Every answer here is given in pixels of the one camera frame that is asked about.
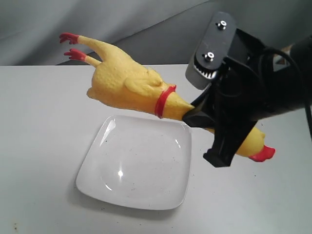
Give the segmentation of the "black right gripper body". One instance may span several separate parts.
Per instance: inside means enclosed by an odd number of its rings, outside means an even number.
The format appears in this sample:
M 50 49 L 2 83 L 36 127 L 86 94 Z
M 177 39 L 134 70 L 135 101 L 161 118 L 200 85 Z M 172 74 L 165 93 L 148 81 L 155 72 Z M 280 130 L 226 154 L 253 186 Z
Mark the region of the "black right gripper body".
M 211 17 L 187 67 L 186 79 L 202 92 L 208 85 L 224 106 L 252 121 L 287 112 L 277 73 L 288 66 L 284 51 L 239 29 L 233 17 Z

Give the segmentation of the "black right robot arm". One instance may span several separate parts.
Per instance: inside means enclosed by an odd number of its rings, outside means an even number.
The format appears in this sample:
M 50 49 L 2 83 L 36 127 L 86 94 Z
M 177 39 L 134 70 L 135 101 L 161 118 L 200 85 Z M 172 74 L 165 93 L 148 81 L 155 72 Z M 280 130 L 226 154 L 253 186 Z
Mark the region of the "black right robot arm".
M 182 119 L 190 127 L 214 130 L 203 157 L 215 167 L 230 166 L 261 119 L 303 108 L 312 121 L 311 37 L 274 49 L 239 29 L 228 13 L 217 12 L 185 76 L 202 93 Z

